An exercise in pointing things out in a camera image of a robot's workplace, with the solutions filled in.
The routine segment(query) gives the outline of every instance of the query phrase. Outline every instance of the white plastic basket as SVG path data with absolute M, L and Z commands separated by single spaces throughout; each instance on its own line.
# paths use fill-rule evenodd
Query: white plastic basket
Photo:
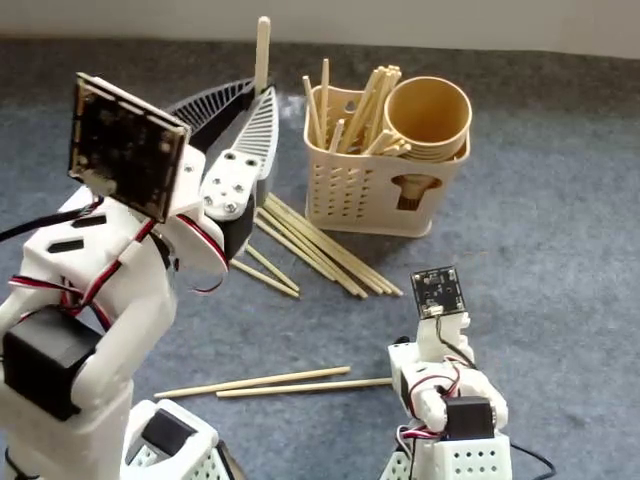
M 320 89 L 313 90 L 319 102 Z M 329 125 L 344 118 L 345 128 L 353 105 L 362 92 L 329 87 Z M 467 161 L 467 140 L 454 159 L 428 163 L 400 157 L 344 155 L 319 149 L 310 140 L 309 112 L 304 141 L 309 155 L 307 218 L 318 228 L 346 232 L 421 237 L 429 233 L 431 219 L 458 168 Z M 398 179 L 405 175 L 434 177 L 431 188 L 408 210 Z

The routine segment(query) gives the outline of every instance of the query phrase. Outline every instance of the gray carpet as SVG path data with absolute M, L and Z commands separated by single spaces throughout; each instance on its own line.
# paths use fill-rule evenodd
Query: gray carpet
M 51 211 L 65 176 L 76 70 L 168 105 L 252 73 L 252 45 L 0 41 L 0 224 Z M 478 363 L 511 408 L 508 433 L 563 479 L 637 478 L 640 329 L 640 62 L 547 53 L 275 45 L 282 94 L 276 192 L 302 209 L 299 78 L 362 85 L 379 64 L 442 75 L 475 108 L 473 156 L 431 235 L 337 235 L 406 291 L 409 274 L 455 263 Z M 136 399 L 170 387 L 353 366 L 385 376 L 386 346 L 414 335 L 411 296 L 355 300 L 258 232 L 253 243 L 303 289 L 299 302 L 237 272 L 212 297 L 178 281 L 173 329 L 136 375 Z M 17 271 L 20 242 L 2 245 Z M 5 295 L 7 288 L 0 287 Z M 254 479 L 376 479 L 404 419 L 390 390 L 181 402 L 219 429 Z M 515 478 L 544 469 L 514 453 Z

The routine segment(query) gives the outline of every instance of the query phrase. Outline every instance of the cup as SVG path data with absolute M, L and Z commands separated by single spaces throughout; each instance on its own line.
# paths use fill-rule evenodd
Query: cup
M 438 77 L 416 77 L 393 89 L 384 104 L 385 128 L 411 145 L 406 158 L 452 160 L 467 139 L 471 102 L 456 85 Z

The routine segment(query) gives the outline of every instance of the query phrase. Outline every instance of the circuit board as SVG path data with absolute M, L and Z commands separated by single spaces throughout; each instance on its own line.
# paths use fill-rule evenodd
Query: circuit board
M 100 78 L 78 73 L 69 175 L 166 221 L 189 127 Z
M 439 315 L 465 311 L 464 298 L 455 267 L 434 268 L 411 275 L 420 318 L 434 316 L 432 307 L 442 307 Z

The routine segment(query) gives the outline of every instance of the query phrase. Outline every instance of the white wall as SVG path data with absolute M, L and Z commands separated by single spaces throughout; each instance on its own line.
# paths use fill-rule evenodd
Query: white wall
M 640 0 L 0 0 L 21 36 L 273 39 L 640 58 Z

